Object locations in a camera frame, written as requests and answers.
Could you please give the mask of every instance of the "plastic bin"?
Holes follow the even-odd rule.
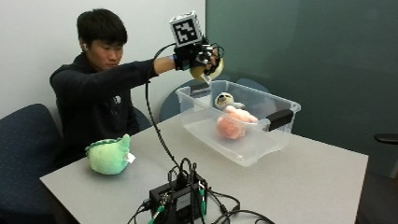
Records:
[[[236,102],[259,121],[248,123],[232,118],[217,109],[215,101],[223,92],[229,92]],[[183,127],[217,152],[243,166],[251,166],[268,153],[289,145],[295,115],[300,104],[271,93],[255,90],[229,81],[177,89]],[[245,128],[245,135],[229,139],[220,135],[219,119],[229,118]]]

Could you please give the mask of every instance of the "small object in bin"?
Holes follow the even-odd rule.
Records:
[[[235,106],[237,109],[243,109],[245,107],[245,104],[237,103],[235,101],[235,96],[228,92],[223,92],[219,95],[219,97],[216,98],[215,104],[220,110],[224,110],[228,105]]]
[[[247,134],[247,124],[239,120],[255,123],[259,119],[247,110],[232,105],[227,105],[224,112],[227,114],[217,121],[219,134],[225,138],[239,139]]]

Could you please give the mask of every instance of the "green plush toy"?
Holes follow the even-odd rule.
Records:
[[[129,153],[129,135],[119,139],[106,139],[95,142],[86,148],[91,168],[104,174],[119,174],[127,164],[136,157]]]

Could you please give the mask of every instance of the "table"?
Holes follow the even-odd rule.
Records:
[[[180,116],[159,126],[177,162],[184,157],[196,162],[209,186],[237,197],[241,209],[259,212],[276,224],[354,223],[366,155],[293,134],[288,147],[243,167],[185,131]],[[167,183],[175,163],[153,128],[132,136],[131,152],[137,159],[119,175],[98,174],[84,158],[42,177],[56,200],[80,223],[127,223],[149,197],[148,191]],[[235,202],[221,199],[232,209]],[[209,198],[207,223],[219,216],[217,205]],[[149,211],[139,214],[139,223],[148,223],[149,219]],[[255,223],[255,220],[253,216],[240,214],[232,223]]]

